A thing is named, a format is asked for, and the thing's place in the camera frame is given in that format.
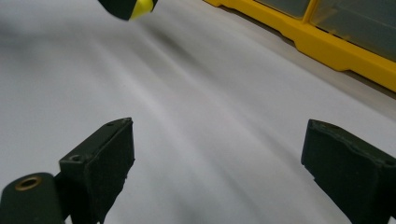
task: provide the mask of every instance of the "yellow frame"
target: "yellow frame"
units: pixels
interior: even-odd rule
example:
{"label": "yellow frame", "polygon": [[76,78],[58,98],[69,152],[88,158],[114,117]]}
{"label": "yellow frame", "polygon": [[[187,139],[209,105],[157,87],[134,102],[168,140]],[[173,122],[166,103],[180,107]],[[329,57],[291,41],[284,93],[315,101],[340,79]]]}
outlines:
{"label": "yellow frame", "polygon": [[254,0],[205,0],[214,7],[234,8],[278,30],[300,52],[336,71],[352,70],[396,92],[396,62],[319,30],[309,23],[318,0],[311,0],[302,19],[295,19]]}

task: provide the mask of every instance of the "yellow stripe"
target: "yellow stripe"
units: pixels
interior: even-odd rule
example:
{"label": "yellow stripe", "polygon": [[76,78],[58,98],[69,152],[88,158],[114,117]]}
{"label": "yellow stripe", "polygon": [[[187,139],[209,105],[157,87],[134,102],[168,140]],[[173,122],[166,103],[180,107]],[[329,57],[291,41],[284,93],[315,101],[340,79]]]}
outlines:
{"label": "yellow stripe", "polygon": [[132,12],[131,19],[135,19],[143,14],[150,12],[154,7],[152,0],[137,0],[134,5],[134,11]]}

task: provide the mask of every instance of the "white surface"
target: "white surface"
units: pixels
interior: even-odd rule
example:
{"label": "white surface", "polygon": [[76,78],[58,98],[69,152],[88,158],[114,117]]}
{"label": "white surface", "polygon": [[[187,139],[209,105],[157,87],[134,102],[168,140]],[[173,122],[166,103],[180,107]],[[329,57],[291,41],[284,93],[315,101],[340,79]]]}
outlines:
{"label": "white surface", "polygon": [[132,117],[106,223],[349,223],[300,164],[306,123],[396,156],[396,102],[200,0],[123,22],[95,1],[0,0],[0,187]]}

